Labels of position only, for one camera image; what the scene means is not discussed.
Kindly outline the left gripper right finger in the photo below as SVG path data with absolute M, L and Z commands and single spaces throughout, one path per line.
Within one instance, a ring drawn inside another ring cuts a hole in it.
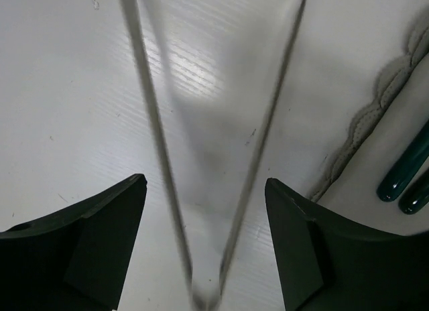
M 265 205 L 286 310 L 427 310 L 428 234 L 345 218 L 270 178 Z

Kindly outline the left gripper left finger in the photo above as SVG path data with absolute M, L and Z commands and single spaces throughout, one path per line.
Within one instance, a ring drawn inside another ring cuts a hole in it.
M 1 233 L 2 310 L 116 310 L 147 193 L 134 174 Z

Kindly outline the metal tongs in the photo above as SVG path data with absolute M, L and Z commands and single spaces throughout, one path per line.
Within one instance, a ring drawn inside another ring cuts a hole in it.
M 294 16 L 290 39 L 284 48 L 282 64 L 278 72 L 275 90 L 271 96 L 269 106 L 265 112 L 263 122 L 261 124 L 260 135 L 255 144 L 255 149 L 252 154 L 249 169 L 240 193 L 229 236 L 223 251 L 223 256 L 219 266 L 219 285 L 214 293 L 209 296 L 204 296 L 193 284 L 192 258 L 183 224 L 177 189 L 172 173 L 168 147 L 162 126 L 160 110 L 158 107 L 158 100 L 156 97 L 153 80 L 151 78 L 149 62 L 147 61 L 147 52 L 145 49 L 141 23 L 139 20 L 137 0 L 119 0 L 119 2 L 129 34 L 135 65 L 139 75 L 139 83 L 143 92 L 142 96 L 145 101 L 145 107 L 154 137 L 154 143 L 162 171 L 162 177 L 164 178 L 164 185 L 168 197 L 168 206 L 170 207 L 170 214 L 172 216 L 172 225 L 174 227 L 178 253 L 184 272 L 184 279 L 190 296 L 190 304 L 194 310 L 218 310 L 223 299 L 223 293 L 229 276 L 229 270 L 235 256 L 237 242 L 241 234 L 241 227 L 257 179 L 259 167 L 261 165 L 263 153 L 273 123 L 273 118 L 280 98 L 284 78 L 288 71 L 290 58 L 292 56 L 294 44 L 300 29 L 307 0 L 300 0 L 300 6 Z

